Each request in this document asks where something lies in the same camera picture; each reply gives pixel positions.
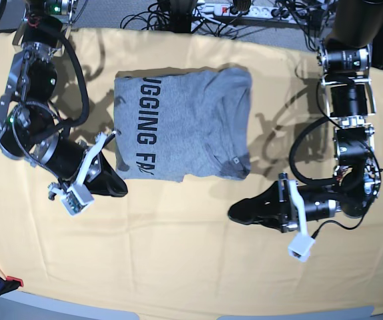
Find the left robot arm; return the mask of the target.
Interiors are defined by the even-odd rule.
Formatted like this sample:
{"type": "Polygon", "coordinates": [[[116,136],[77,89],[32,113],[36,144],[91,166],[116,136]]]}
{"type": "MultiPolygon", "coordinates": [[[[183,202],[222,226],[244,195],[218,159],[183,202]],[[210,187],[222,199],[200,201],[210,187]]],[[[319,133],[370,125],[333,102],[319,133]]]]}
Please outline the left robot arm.
{"type": "Polygon", "coordinates": [[[231,221],[261,225],[282,233],[303,233],[310,221],[334,222],[337,212],[362,222],[379,195],[382,168],[374,152],[376,102],[370,79],[371,42],[383,25],[383,1],[339,1],[331,32],[318,45],[323,73],[316,87],[321,118],[292,145],[289,179],[280,174],[268,190],[243,199],[228,211],[231,221]],[[333,175],[313,179],[299,172],[296,154],[304,139],[326,123],[334,127],[333,175]]]}

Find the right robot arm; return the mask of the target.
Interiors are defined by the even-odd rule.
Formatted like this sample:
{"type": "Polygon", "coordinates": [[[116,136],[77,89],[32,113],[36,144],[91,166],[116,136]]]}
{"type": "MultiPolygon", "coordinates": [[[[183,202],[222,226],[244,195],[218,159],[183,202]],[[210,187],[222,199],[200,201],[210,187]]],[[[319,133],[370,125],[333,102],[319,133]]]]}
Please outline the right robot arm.
{"type": "Polygon", "coordinates": [[[5,92],[0,98],[0,150],[13,160],[26,160],[50,172],[49,198],[56,194],[123,197],[127,186],[102,153],[112,139],[98,135],[94,145],[69,140],[70,130],[84,124],[90,114],[89,95],[79,59],[68,41],[76,1],[26,1],[16,30],[16,49],[5,92]],[[54,57],[66,53],[81,97],[78,118],[62,118],[51,98],[57,84],[54,57]]]}

